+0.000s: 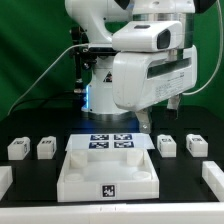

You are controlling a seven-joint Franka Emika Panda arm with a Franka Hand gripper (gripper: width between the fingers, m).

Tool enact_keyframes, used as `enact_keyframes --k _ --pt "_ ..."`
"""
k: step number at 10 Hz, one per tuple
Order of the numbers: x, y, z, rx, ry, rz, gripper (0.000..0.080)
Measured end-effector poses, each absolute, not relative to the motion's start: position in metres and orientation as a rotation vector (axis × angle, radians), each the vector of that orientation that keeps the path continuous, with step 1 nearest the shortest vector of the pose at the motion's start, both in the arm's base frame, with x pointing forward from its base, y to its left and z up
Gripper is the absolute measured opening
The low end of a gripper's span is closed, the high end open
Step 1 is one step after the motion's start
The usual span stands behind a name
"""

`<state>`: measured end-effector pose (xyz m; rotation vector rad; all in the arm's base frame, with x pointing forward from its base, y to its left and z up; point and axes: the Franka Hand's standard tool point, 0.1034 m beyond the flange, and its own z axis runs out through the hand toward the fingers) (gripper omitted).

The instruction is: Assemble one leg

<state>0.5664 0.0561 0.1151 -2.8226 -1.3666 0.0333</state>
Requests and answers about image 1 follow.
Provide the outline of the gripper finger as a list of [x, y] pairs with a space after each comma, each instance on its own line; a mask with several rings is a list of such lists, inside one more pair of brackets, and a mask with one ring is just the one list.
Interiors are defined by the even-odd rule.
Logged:
[[151, 133], [151, 117], [148, 113], [148, 109], [142, 109], [135, 113], [139, 122], [139, 131], [141, 133], [150, 134]]
[[175, 95], [168, 99], [168, 104], [166, 108], [166, 117], [168, 119], [177, 119], [178, 110], [181, 101], [181, 95]]

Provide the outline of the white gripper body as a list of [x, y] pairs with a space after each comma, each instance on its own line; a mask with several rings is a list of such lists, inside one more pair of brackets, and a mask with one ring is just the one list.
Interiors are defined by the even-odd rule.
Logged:
[[194, 87], [196, 47], [185, 49], [178, 60], [169, 61], [168, 56], [167, 52], [118, 53], [112, 68], [115, 104], [136, 112]]

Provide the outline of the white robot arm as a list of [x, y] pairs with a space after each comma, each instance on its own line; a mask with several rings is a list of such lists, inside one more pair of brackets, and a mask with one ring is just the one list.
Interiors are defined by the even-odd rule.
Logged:
[[134, 114], [149, 133], [149, 110], [166, 100], [166, 116], [177, 118], [197, 80], [194, 16], [213, 5], [219, 0], [65, 0], [79, 25], [73, 40], [87, 40], [74, 51], [77, 69], [92, 71], [83, 113], [99, 120]]

